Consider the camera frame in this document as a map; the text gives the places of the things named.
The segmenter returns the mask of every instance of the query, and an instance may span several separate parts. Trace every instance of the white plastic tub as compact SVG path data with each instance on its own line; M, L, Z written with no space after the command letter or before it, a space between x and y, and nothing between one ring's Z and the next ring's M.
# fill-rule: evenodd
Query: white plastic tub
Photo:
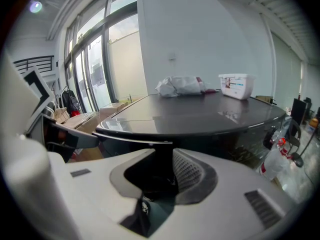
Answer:
M224 95L246 100L254 89L254 80L250 74L220 74L221 90Z

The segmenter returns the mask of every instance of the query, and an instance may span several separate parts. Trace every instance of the vent slot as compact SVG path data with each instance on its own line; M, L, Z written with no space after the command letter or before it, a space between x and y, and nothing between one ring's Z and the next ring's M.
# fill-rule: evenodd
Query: vent slot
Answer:
M266 229L281 220L281 216L257 190L247 192L244 196L249 201Z

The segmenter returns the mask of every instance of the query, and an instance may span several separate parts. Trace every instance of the black mesh grille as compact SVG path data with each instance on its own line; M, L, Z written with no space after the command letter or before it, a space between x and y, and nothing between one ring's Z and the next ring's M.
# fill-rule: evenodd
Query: black mesh grille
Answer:
M201 169L197 164L177 153L173 154L173 172L180 193L196 185L202 175Z
M257 190L244 195L266 229L280 221L281 216Z

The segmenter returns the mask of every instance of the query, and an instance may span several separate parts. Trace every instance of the glossy tabletop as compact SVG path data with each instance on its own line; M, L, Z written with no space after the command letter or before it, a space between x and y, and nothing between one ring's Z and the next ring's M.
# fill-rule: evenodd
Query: glossy tabletop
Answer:
M221 92L205 95L146 96L97 127L110 136L180 137L243 131L284 117L281 108L255 98L238 100Z

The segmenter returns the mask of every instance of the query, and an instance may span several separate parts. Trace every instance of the railing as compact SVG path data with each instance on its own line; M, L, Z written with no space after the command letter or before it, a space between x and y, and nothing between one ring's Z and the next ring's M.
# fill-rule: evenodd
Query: railing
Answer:
M36 66L40 73L52 71L52 60L53 55L50 56L40 56L33 58L26 58L22 60L17 60L14 63L18 72L23 74L31 69L33 66Z

